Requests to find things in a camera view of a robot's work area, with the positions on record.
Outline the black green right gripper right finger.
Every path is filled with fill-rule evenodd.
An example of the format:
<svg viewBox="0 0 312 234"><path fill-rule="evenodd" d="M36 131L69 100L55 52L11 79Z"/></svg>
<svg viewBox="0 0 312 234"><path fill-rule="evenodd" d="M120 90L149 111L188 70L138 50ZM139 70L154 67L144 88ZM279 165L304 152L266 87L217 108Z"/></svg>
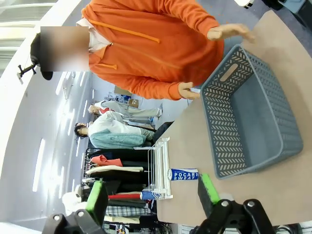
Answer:
<svg viewBox="0 0 312 234"><path fill-rule="evenodd" d="M240 234L274 234L274 228L259 200L243 204L221 199L208 174L200 174L197 193L206 219L195 227L196 234L222 234L235 229Z"/></svg>

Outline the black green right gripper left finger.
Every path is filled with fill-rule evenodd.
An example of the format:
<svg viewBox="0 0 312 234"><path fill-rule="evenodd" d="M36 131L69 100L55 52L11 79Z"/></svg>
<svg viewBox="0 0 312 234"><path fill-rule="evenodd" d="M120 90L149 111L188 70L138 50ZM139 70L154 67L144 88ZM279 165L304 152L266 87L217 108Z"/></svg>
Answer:
<svg viewBox="0 0 312 234"><path fill-rule="evenodd" d="M85 208L75 208L70 215L53 214L46 219L43 234L104 234L108 194L104 182L96 181Z"/></svg>

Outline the person's right hand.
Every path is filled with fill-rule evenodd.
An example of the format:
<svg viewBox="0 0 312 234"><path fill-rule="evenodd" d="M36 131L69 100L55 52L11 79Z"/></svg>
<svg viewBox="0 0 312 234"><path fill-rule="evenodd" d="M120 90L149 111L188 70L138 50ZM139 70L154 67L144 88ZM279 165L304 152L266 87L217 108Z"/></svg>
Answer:
<svg viewBox="0 0 312 234"><path fill-rule="evenodd" d="M200 94L193 92L191 89L193 88L192 82L181 82L178 85L178 91L182 98L194 100L200 98Z"/></svg>

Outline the person's left hand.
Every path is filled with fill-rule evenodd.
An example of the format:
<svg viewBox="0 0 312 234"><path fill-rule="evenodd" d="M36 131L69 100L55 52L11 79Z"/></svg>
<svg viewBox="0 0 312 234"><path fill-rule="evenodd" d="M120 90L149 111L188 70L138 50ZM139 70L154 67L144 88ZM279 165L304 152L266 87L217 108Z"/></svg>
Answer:
<svg viewBox="0 0 312 234"><path fill-rule="evenodd" d="M249 42L254 41L254 35L250 29L240 23L229 23L211 28L207 33L209 40L225 40L230 37L240 36Z"/></svg>

